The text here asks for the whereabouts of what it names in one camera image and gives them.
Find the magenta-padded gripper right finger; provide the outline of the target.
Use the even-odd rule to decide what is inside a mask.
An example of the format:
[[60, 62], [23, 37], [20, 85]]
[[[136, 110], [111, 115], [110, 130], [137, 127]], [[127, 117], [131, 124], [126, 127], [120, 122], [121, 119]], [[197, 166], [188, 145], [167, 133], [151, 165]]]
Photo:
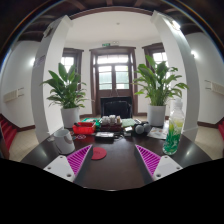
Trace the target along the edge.
[[140, 145], [136, 145], [136, 150], [143, 162], [143, 167], [150, 175], [152, 181], [160, 180], [182, 169], [182, 167], [168, 155], [159, 156]]

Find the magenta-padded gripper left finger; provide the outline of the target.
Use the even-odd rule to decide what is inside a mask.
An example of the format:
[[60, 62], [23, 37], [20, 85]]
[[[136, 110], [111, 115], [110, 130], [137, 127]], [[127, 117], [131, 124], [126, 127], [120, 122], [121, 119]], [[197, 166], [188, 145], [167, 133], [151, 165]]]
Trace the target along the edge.
[[91, 149], [92, 146], [88, 145], [68, 156], [59, 155], [51, 163], [49, 163], [44, 170], [67, 181], [73, 182], [78, 176]]

